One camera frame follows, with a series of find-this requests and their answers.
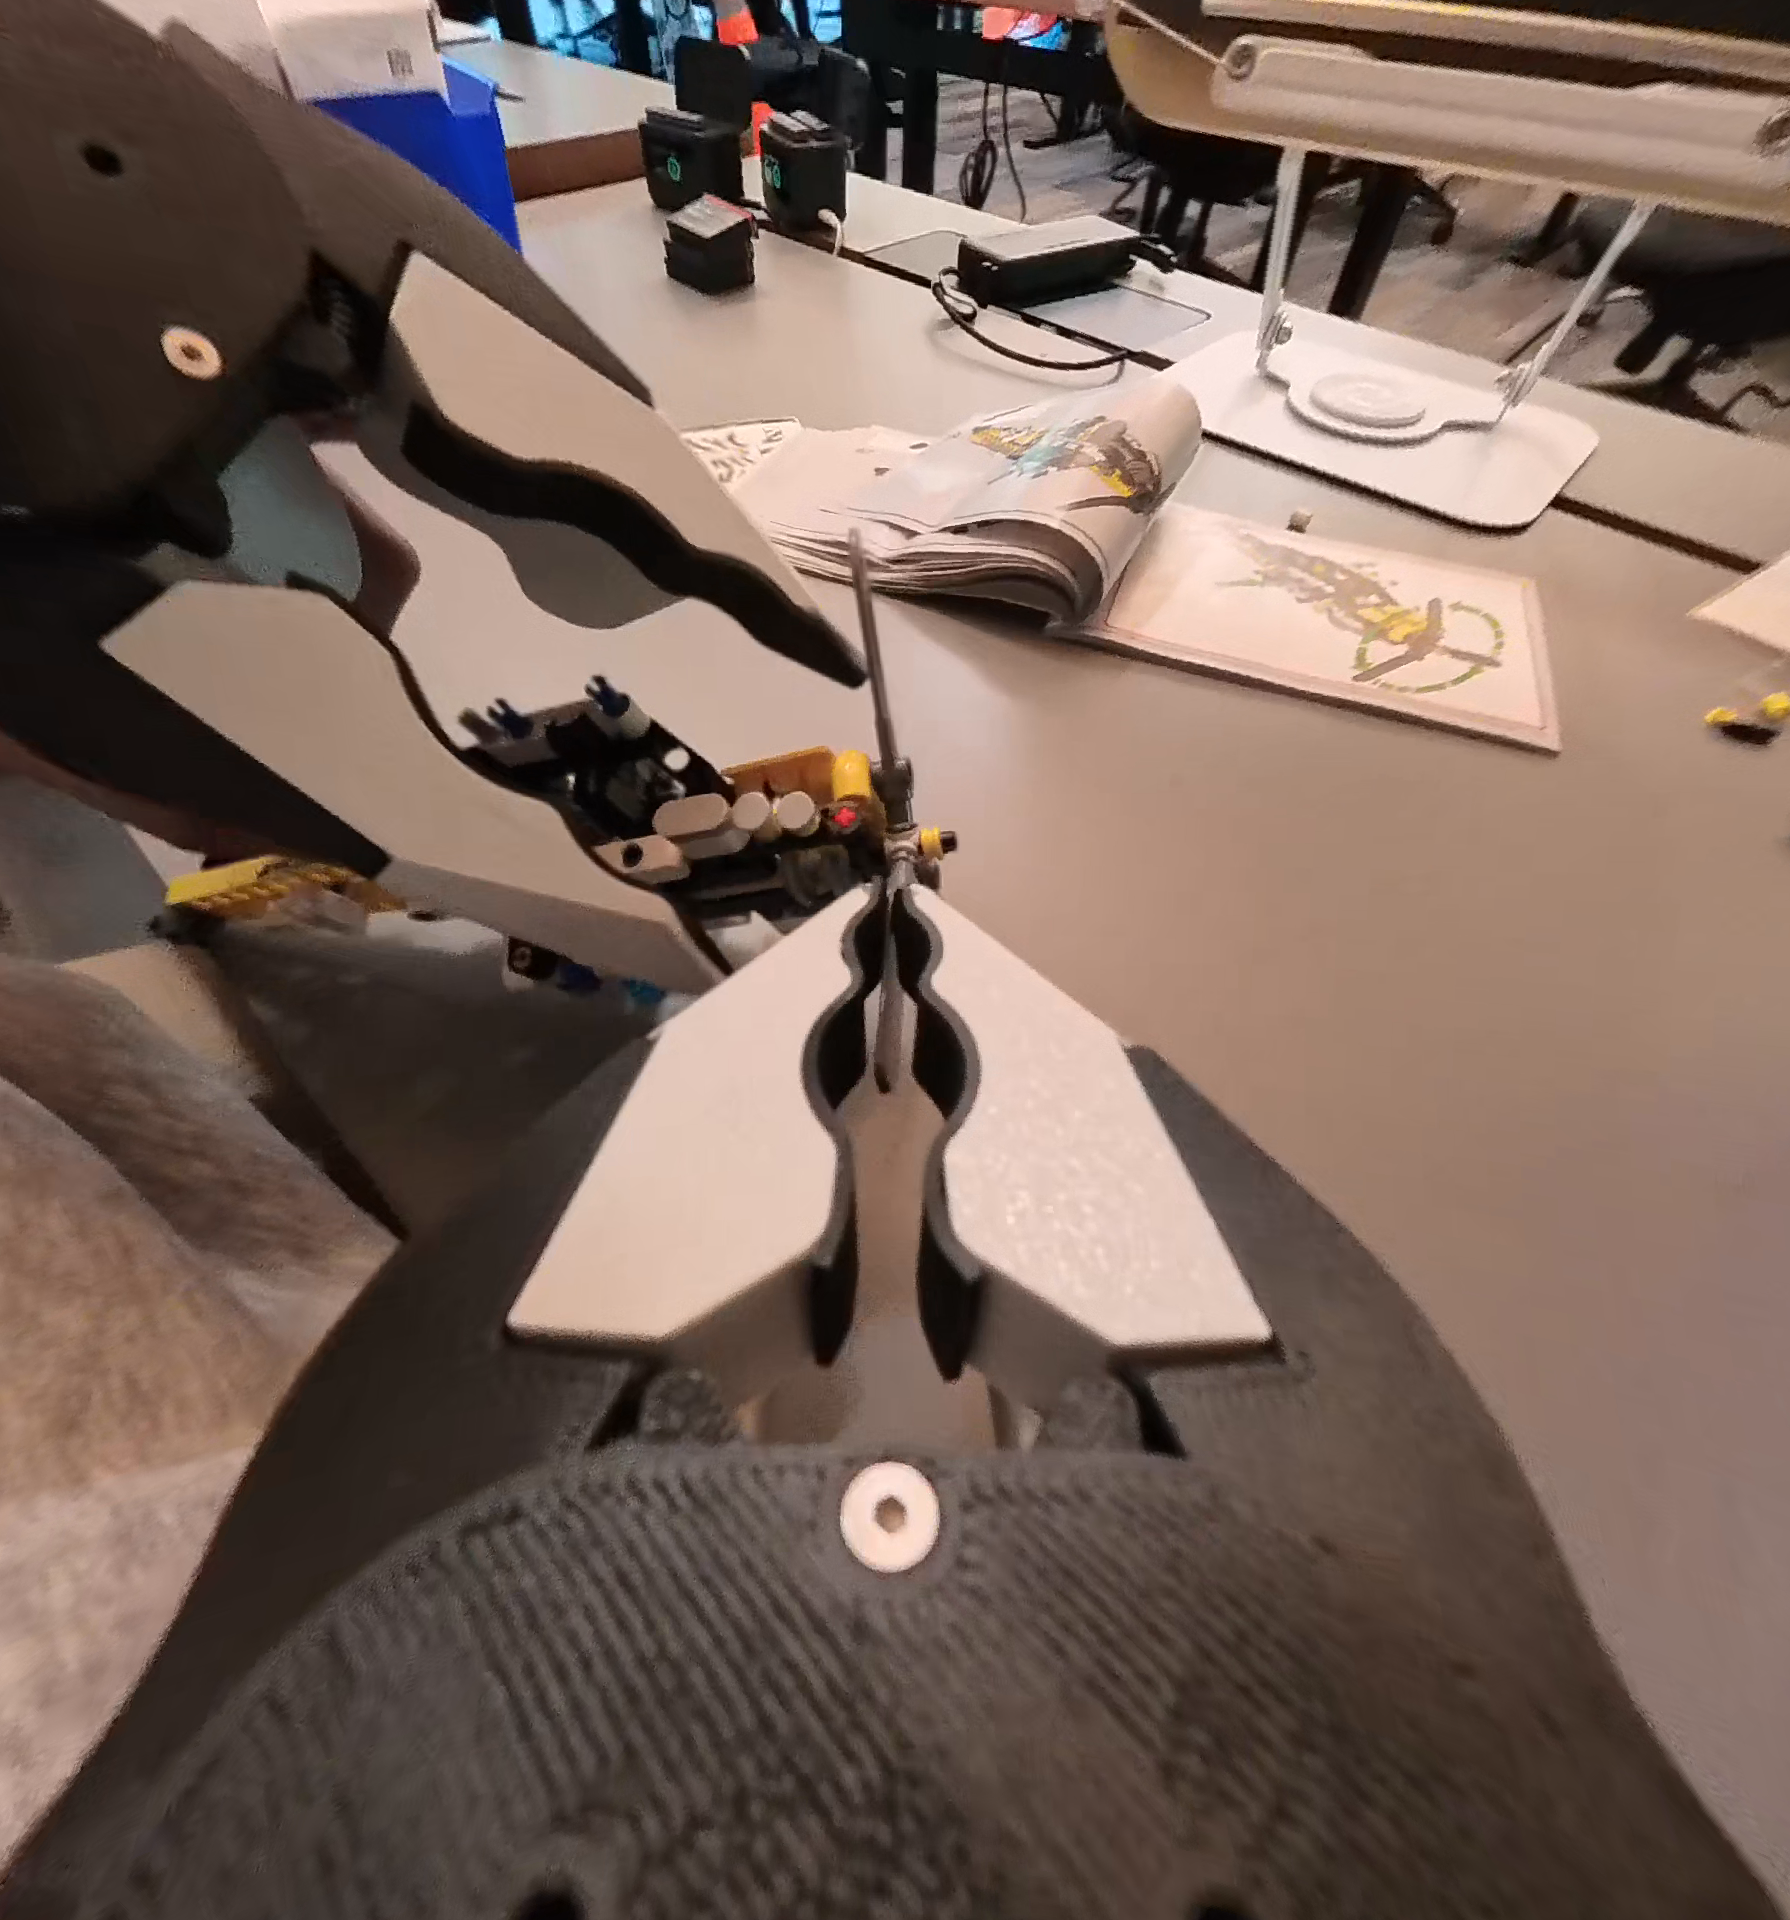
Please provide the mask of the black power adapter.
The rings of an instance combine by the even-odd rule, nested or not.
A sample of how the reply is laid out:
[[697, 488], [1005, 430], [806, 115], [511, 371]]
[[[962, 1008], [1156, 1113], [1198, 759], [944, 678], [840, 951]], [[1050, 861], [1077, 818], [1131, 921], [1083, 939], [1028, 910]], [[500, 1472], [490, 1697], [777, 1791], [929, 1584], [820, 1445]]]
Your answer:
[[1038, 226], [999, 226], [951, 241], [951, 290], [974, 307], [1050, 307], [1083, 297], [1131, 275], [1141, 232], [1112, 222], [1038, 222]]
[[[951, 226], [926, 226], [908, 241], [856, 246], [856, 264], [929, 284], [951, 275], [962, 241], [967, 232]], [[999, 315], [1038, 326], [1098, 355], [1156, 355], [1212, 326], [1201, 307], [1172, 297], [1150, 269], [1123, 269], [1050, 297], [999, 297]]]

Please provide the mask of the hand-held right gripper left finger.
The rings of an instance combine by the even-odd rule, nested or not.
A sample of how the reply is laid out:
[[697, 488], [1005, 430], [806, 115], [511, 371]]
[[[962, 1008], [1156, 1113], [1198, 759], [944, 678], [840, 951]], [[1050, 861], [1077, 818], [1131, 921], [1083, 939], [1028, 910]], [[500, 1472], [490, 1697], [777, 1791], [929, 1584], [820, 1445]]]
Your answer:
[[672, 1367], [836, 1361], [856, 1302], [836, 1108], [868, 1075], [874, 910], [853, 888], [654, 1034], [505, 1333]]

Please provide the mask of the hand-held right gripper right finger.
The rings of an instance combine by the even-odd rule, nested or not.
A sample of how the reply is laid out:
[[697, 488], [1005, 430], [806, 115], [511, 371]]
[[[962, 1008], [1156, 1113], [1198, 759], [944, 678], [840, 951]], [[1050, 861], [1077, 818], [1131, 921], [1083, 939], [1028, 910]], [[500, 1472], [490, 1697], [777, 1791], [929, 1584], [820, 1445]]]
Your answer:
[[1112, 1380], [1263, 1357], [1272, 1318], [1123, 1034], [951, 901], [897, 894], [936, 1108], [914, 1318], [936, 1380]]

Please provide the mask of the blue plastic bin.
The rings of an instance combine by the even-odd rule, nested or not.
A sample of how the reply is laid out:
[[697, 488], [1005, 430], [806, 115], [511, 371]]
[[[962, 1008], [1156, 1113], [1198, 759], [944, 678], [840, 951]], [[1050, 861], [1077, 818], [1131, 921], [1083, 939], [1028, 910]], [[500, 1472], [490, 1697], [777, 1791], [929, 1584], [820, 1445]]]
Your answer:
[[405, 155], [419, 175], [435, 175], [446, 200], [464, 200], [486, 226], [522, 246], [511, 175], [505, 175], [505, 132], [500, 132], [500, 78], [441, 61], [446, 87], [410, 97], [322, 97], [338, 125], [365, 132], [371, 144]]

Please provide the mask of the grey hooded sweatshirt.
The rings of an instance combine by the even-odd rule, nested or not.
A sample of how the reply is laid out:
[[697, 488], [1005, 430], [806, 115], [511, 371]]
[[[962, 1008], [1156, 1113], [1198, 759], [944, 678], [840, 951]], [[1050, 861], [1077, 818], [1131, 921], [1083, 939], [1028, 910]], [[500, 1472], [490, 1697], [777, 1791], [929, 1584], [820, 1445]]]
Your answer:
[[158, 1650], [248, 1445], [397, 1236], [0, 910], [0, 1863]]

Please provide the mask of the silver laptop stand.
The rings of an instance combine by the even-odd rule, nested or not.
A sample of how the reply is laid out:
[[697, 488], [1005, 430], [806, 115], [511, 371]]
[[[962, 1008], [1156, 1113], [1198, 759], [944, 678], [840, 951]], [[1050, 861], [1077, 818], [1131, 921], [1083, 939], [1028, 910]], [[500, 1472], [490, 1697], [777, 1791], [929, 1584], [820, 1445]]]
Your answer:
[[1623, 200], [1580, 326], [1649, 216], [1790, 226], [1790, 9], [1105, 9], [1123, 106], [1156, 132], [1275, 144], [1263, 315], [1172, 356], [1212, 440], [1519, 532], [1597, 430], [1531, 406], [1557, 334], [1505, 371], [1421, 371], [1365, 326], [1298, 315], [1289, 200], [1316, 155]]

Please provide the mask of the yellow black lego helicopter model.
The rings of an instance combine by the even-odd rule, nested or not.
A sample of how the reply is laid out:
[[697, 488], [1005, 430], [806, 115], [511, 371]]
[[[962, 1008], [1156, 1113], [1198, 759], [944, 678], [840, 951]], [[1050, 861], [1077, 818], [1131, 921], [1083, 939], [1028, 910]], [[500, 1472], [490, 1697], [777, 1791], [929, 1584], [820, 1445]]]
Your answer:
[[[888, 717], [888, 656], [874, 625], [874, 584], [888, 584], [888, 545], [853, 530], [840, 581], [856, 598], [868, 690], [874, 690], [874, 755], [799, 751], [743, 773], [712, 773], [672, 734], [661, 734], [617, 678], [590, 678], [575, 709], [470, 709], [479, 755], [500, 778], [522, 778], [530, 798], [568, 798], [575, 828], [617, 876], [661, 894], [693, 921], [718, 933], [762, 919], [770, 933], [806, 921], [853, 888], [905, 901], [914, 876], [936, 876], [951, 828], [914, 828], [914, 778]], [[238, 861], [166, 876], [151, 933], [206, 947], [219, 921], [269, 919], [470, 919], [455, 901], [419, 901], [410, 876], [357, 876], [322, 861]], [[905, 1075], [905, 977], [897, 977], [897, 910], [878, 910], [878, 1008], [874, 1008], [874, 1088]]]

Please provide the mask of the black battery charger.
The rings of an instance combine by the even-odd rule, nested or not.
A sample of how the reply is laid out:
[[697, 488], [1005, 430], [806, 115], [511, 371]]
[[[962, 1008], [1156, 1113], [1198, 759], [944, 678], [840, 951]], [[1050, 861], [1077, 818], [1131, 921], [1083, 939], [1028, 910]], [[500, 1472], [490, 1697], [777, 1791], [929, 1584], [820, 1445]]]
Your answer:
[[814, 112], [770, 112], [753, 159], [770, 226], [840, 246], [853, 142]]
[[743, 125], [697, 115], [697, 112], [644, 112], [637, 115], [644, 200], [661, 216], [685, 216], [697, 200], [751, 216], [743, 142], [751, 142]]

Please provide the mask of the black battery pack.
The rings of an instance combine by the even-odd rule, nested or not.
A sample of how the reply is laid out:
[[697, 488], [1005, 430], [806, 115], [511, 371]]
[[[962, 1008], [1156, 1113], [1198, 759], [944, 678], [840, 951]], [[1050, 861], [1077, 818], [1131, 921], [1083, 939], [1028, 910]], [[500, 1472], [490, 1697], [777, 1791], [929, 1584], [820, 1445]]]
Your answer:
[[661, 264], [693, 290], [751, 290], [753, 284], [753, 216], [723, 200], [693, 200], [666, 216]]

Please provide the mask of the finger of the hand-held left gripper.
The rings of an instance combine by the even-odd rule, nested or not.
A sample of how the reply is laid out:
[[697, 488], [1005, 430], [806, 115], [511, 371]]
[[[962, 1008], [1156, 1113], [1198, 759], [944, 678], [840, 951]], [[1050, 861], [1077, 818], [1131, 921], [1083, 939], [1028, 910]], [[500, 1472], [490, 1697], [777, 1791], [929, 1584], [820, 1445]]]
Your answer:
[[634, 380], [419, 246], [390, 297], [379, 395], [405, 406], [419, 488], [490, 532], [543, 613], [621, 630], [697, 598], [820, 678], [868, 678], [856, 643]]
[[397, 643], [332, 594], [185, 581], [105, 651], [357, 828], [397, 901], [685, 995], [723, 983], [712, 939], [617, 876], [552, 798], [470, 773], [405, 678]]

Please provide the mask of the black office chair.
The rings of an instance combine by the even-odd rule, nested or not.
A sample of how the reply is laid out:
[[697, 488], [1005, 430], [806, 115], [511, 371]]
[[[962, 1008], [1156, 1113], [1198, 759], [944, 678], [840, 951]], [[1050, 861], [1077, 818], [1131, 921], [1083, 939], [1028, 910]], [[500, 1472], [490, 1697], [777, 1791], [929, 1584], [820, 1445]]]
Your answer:
[[1645, 329], [1613, 355], [1613, 380], [1589, 380], [1589, 395], [1721, 430], [1735, 430], [1747, 406], [1790, 411], [1790, 385], [1770, 380], [1747, 380], [1721, 406], [1694, 395], [1694, 371], [1790, 343], [1790, 226], [1649, 216], [1582, 326], [1597, 326], [1613, 290], [1645, 297]]

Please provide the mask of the white cardboard box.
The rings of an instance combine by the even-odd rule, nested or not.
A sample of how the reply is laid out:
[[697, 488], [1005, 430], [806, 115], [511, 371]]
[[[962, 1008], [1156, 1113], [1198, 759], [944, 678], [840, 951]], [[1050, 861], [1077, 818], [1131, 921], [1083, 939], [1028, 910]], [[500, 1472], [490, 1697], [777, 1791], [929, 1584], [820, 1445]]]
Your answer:
[[435, 0], [256, 0], [301, 106], [446, 97]]

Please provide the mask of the lego instruction booklet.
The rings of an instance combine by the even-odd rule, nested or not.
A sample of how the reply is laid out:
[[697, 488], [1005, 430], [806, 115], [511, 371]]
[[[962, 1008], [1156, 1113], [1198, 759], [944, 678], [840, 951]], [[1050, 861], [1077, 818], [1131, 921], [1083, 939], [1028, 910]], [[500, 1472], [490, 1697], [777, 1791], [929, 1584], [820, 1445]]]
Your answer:
[[1201, 419], [1164, 371], [929, 440], [799, 419], [685, 440], [806, 581], [868, 563], [897, 598], [1563, 755], [1525, 581], [1183, 507]]

